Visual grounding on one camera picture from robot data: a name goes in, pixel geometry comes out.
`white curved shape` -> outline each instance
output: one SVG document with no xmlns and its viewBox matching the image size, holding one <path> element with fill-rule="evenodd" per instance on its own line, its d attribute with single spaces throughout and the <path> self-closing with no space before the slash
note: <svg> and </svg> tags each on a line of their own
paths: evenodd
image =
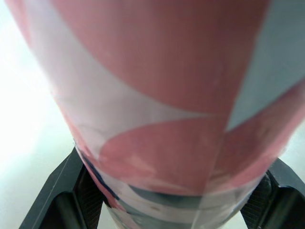
<svg viewBox="0 0 305 229">
<path fill-rule="evenodd" d="M 210 116 L 162 104 L 107 71 L 72 34 L 48 0 L 26 0 L 31 46 L 57 102 L 97 157 L 111 137 L 140 126 Z"/>
</svg>

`pink and white pattern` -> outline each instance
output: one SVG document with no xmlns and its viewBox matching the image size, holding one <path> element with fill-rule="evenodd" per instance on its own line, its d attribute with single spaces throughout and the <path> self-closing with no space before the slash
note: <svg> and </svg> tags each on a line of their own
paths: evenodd
<svg viewBox="0 0 305 229">
<path fill-rule="evenodd" d="M 125 203 L 153 218 L 197 228 L 211 217 L 145 209 L 129 185 L 203 196 L 202 207 L 241 187 L 245 197 L 305 115 L 305 2 L 7 3 L 80 150 Z"/>
</svg>

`plastic wrap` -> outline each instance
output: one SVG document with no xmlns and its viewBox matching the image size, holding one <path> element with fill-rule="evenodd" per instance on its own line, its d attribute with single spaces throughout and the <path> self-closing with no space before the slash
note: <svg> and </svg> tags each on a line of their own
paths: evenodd
<svg viewBox="0 0 305 229">
<path fill-rule="evenodd" d="M 305 114 L 305 1 L 8 0 L 120 229 L 216 229 Z"/>
</svg>

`white background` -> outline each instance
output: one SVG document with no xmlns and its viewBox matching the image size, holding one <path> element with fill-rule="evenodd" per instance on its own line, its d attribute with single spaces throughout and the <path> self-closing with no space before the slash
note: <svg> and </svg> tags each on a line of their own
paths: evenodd
<svg viewBox="0 0 305 229">
<path fill-rule="evenodd" d="M 17 229 L 49 174 L 71 152 L 72 136 L 43 72 L 0 1 L 0 228 Z M 305 180 L 305 123 L 281 157 Z M 105 208 L 100 229 L 114 229 Z M 245 229 L 240 214 L 224 227 Z"/>
</svg>

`pink curved shape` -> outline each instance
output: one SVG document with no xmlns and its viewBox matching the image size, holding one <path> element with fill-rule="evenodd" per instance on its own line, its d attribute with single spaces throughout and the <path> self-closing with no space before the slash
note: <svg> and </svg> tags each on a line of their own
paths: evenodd
<svg viewBox="0 0 305 229">
<path fill-rule="evenodd" d="M 266 0 L 52 0 L 116 77 L 163 103 L 228 114 Z"/>
</svg>

